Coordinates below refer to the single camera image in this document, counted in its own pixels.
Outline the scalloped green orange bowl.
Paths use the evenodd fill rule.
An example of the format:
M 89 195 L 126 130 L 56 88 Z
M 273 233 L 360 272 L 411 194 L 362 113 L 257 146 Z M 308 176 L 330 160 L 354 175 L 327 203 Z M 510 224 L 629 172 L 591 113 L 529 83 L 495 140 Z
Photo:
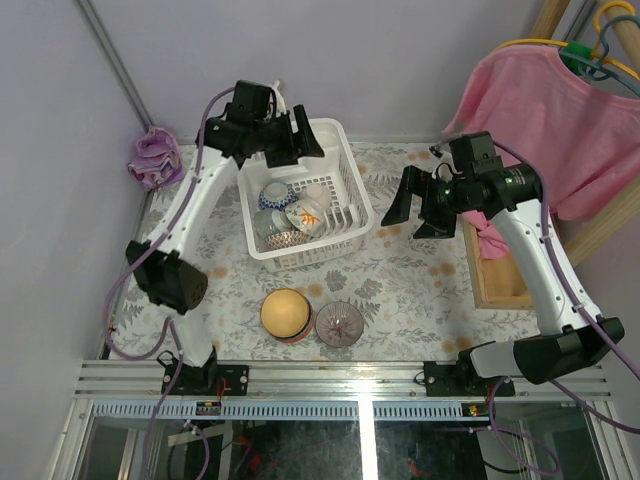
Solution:
M 307 185 L 302 190 L 300 197 L 316 202 L 323 210 L 329 209 L 332 203 L 332 194 L 330 189 L 319 183 Z

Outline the purple glass bowl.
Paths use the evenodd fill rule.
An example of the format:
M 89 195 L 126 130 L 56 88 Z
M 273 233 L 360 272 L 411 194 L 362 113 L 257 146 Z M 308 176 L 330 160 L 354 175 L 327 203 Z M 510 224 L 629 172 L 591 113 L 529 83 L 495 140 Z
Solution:
M 365 321 L 352 304 L 336 301 L 322 307 L 316 316 L 315 329 L 320 340 L 334 348 L 355 344 L 364 332 Z

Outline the dark blue rimmed bowl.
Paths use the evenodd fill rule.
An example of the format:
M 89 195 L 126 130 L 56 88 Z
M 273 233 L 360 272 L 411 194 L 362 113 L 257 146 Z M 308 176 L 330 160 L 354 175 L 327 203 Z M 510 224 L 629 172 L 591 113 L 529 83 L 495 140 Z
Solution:
M 260 191 L 258 207 L 260 210 L 284 211 L 288 205 L 297 200 L 298 196 L 290 185 L 283 182 L 271 182 Z

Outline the tan patterned ceramic bowl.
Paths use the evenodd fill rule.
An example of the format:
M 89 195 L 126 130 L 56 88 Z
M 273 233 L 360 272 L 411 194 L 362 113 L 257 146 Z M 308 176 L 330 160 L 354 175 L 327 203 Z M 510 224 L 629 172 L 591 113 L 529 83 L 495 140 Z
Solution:
M 270 251 L 296 247 L 305 244 L 309 236 L 299 230 L 290 230 L 274 233 L 264 239 L 265 245 Z

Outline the yellow flower ceramic bowl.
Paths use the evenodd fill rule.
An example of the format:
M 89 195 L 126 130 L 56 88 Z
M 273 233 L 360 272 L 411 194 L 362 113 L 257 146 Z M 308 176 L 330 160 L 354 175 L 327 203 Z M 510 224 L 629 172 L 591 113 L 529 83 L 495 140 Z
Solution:
M 319 237 L 326 230 L 324 211 L 314 201 L 298 200 L 286 207 L 285 214 L 296 229 L 310 237 Z

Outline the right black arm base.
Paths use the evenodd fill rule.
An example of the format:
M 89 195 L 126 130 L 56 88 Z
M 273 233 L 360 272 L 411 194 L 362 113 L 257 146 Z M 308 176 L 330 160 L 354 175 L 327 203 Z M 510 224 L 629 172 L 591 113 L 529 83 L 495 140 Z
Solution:
M 488 342 L 462 350 L 455 361 L 424 361 L 428 397 L 487 397 L 502 377 L 520 377 L 513 342 Z

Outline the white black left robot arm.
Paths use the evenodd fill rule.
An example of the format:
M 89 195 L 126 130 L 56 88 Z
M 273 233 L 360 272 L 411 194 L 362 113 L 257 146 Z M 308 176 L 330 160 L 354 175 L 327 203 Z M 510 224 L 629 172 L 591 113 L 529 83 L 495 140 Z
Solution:
M 120 356 L 142 355 L 153 346 L 182 347 L 188 357 L 216 351 L 225 360 L 423 361 L 448 360 L 468 340 L 468 271 L 461 239 L 417 241 L 414 223 L 391 227 L 381 218 L 391 204 L 402 169 L 432 168 L 422 144 L 356 144 L 356 174 L 322 174 L 340 196 L 364 188 L 371 229 L 354 240 L 297 258 L 289 268 L 257 260 L 248 249 L 235 181 L 209 201 L 182 191 L 157 200 L 148 222 L 162 252 L 177 252 L 200 269 L 208 287 L 186 315 L 152 304 L 131 286 L 113 336 Z M 354 305 L 364 332 L 349 347 L 331 347 L 315 333 L 293 343 L 275 339 L 259 310 L 278 289 L 301 293 L 314 309 L 334 301 Z

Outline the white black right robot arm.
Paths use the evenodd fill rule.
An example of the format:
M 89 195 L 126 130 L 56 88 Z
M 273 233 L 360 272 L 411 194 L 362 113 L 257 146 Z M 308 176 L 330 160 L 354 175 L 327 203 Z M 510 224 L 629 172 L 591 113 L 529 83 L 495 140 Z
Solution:
M 509 149 L 488 132 L 451 137 L 447 143 L 450 179 L 405 167 L 382 223 L 406 222 L 415 197 L 421 200 L 417 239 L 451 238 L 459 215 L 483 213 L 516 262 L 539 330 L 533 337 L 463 351 L 455 372 L 458 387 L 478 394 L 497 377 L 539 385 L 618 354 L 624 327 L 619 318 L 604 317 L 584 290 L 552 229 L 548 192 L 538 171 L 524 158 L 505 166 L 501 155 Z

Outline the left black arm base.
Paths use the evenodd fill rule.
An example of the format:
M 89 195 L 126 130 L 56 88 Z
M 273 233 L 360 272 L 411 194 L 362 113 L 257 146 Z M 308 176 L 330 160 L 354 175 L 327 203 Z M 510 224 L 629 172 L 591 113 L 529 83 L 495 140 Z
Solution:
M 156 362 L 164 369 L 162 392 L 170 395 L 196 396 L 215 395 L 219 397 L 246 396 L 249 385 L 248 365 L 220 364 L 216 351 L 202 367 L 183 365 L 176 382 L 169 383 L 176 372 L 179 359 L 170 351 L 163 351 Z

